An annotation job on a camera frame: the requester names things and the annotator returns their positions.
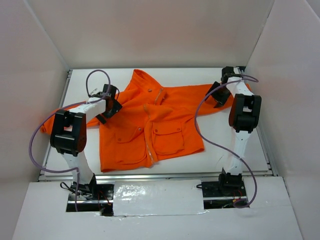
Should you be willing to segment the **orange zip jacket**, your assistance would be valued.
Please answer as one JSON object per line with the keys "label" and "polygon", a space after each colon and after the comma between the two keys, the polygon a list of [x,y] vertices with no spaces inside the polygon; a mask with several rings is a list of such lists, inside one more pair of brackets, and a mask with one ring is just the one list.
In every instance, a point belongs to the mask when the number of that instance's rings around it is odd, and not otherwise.
{"label": "orange zip jacket", "polygon": [[205,99],[209,89],[209,84],[165,87],[135,69],[119,94],[121,110],[105,123],[96,118],[87,123],[99,129],[101,172],[149,168],[158,161],[203,152],[195,114],[218,113],[234,100],[230,96],[217,107],[212,97]]}

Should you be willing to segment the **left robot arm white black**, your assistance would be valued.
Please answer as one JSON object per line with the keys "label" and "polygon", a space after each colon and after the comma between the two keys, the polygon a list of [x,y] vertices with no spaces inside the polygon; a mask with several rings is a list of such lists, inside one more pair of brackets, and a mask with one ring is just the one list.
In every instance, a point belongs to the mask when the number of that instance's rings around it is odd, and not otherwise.
{"label": "left robot arm white black", "polygon": [[91,200],[98,195],[97,180],[90,169],[84,149],[87,144],[87,124],[98,120],[105,124],[107,119],[118,113],[122,105],[118,102],[119,90],[109,84],[93,94],[87,102],[70,109],[55,112],[50,135],[50,145],[64,158],[72,171],[71,190]]}

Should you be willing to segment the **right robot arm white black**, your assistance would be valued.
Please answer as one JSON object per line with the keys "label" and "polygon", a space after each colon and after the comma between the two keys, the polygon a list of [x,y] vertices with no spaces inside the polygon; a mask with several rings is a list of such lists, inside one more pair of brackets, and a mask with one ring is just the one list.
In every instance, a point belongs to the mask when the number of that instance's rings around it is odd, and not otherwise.
{"label": "right robot arm white black", "polygon": [[233,97],[228,124],[231,127],[231,153],[218,177],[217,189],[223,196],[238,192],[242,187],[242,161],[251,133],[257,127],[262,97],[245,84],[243,76],[232,66],[221,70],[220,82],[214,82],[207,92],[216,101],[215,108],[225,107]]}

